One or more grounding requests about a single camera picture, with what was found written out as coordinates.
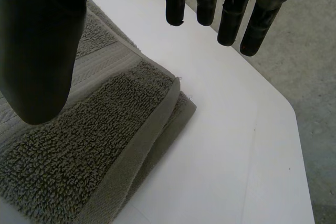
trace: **terry cloth texture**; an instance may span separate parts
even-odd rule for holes
[[[88,0],[61,114],[26,125],[0,96],[0,223],[110,223],[195,109]]]

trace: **white tabletop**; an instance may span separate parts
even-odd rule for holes
[[[172,27],[165,0],[94,1],[198,107],[114,223],[314,223],[288,101],[189,7]]]

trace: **gray floor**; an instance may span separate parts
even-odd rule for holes
[[[217,2],[215,31],[223,2]],[[254,2],[248,4],[233,45],[237,51]],[[196,0],[186,3],[196,10]],[[336,0],[285,2],[258,54],[245,59],[292,104],[315,221],[335,224]]]

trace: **white table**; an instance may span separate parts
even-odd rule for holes
[[[164,0],[94,1],[198,106],[114,223],[314,223],[287,100],[189,7],[171,27]]]

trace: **folded towel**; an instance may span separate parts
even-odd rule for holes
[[[61,114],[26,125],[0,96],[0,223],[110,223],[195,109],[88,0]]]

